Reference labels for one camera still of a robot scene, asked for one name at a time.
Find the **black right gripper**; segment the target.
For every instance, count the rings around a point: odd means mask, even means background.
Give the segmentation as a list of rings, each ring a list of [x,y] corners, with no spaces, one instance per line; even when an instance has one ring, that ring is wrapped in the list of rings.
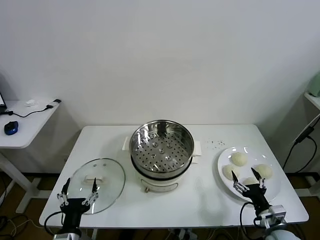
[[[248,188],[238,181],[238,178],[235,172],[232,170],[232,179],[233,179],[233,187],[238,193],[242,193],[242,196],[245,198],[249,198],[254,206],[256,211],[265,211],[269,209],[271,206],[267,199],[265,198],[266,193],[266,186],[265,186],[265,179],[262,178],[260,173],[256,171],[253,167],[251,168],[253,175],[255,176],[256,180],[259,182],[258,188],[253,188],[248,190]]]

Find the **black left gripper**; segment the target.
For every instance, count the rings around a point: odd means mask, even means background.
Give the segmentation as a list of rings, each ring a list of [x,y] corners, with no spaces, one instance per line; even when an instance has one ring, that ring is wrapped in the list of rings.
[[[74,232],[80,227],[81,217],[87,211],[87,206],[91,206],[98,199],[97,179],[94,178],[91,194],[85,198],[69,198],[68,187],[70,178],[63,185],[60,193],[57,194],[57,199],[60,202],[61,211],[65,214],[62,232]]]

